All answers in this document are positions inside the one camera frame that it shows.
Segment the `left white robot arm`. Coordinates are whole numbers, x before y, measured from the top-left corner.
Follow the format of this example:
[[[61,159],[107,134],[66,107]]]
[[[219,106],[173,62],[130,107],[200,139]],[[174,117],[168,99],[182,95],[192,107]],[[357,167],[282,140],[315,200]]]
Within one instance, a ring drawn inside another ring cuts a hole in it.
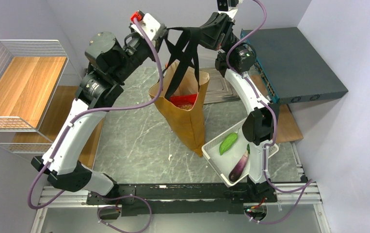
[[[157,56],[168,30],[165,26],[130,26],[120,44],[112,32],[95,34],[85,50],[87,73],[72,101],[69,115],[50,149],[33,157],[31,164],[48,182],[63,191],[94,192],[107,204],[119,196],[118,183],[104,173],[91,170],[79,161],[91,133],[123,92],[125,80],[146,60]]]

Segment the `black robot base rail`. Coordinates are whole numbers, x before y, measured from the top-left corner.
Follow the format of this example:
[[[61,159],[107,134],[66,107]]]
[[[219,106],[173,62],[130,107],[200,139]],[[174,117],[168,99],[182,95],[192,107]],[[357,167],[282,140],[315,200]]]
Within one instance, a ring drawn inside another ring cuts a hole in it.
[[[122,184],[118,197],[121,200],[106,200],[87,190],[60,192],[45,186],[39,204],[50,199],[52,208],[92,207],[97,208],[102,220],[114,220],[120,216],[156,214],[216,213],[243,214],[248,212],[263,219],[265,208],[276,205],[321,204],[322,198],[316,183],[302,189],[303,183],[276,183],[272,188],[267,183],[238,183],[226,187],[220,183],[179,184]]]

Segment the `red snack packet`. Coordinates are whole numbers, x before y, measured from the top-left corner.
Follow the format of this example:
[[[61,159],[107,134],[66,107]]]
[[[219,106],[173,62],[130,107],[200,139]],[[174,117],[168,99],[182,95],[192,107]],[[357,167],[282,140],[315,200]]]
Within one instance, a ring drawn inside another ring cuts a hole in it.
[[[197,94],[190,95],[181,95],[181,96],[172,96],[170,102],[183,110],[190,110],[193,108],[197,99]]]

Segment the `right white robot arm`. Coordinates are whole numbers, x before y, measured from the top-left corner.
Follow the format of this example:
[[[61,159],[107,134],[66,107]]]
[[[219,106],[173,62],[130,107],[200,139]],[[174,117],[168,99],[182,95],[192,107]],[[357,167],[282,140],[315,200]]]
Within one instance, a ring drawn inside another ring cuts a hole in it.
[[[274,191],[268,159],[275,144],[279,105],[267,100],[248,74],[257,61],[256,51],[234,35],[235,13],[213,13],[201,26],[201,45],[218,51],[215,68],[237,92],[247,116],[207,142],[202,153],[228,187],[225,197],[259,201]]]

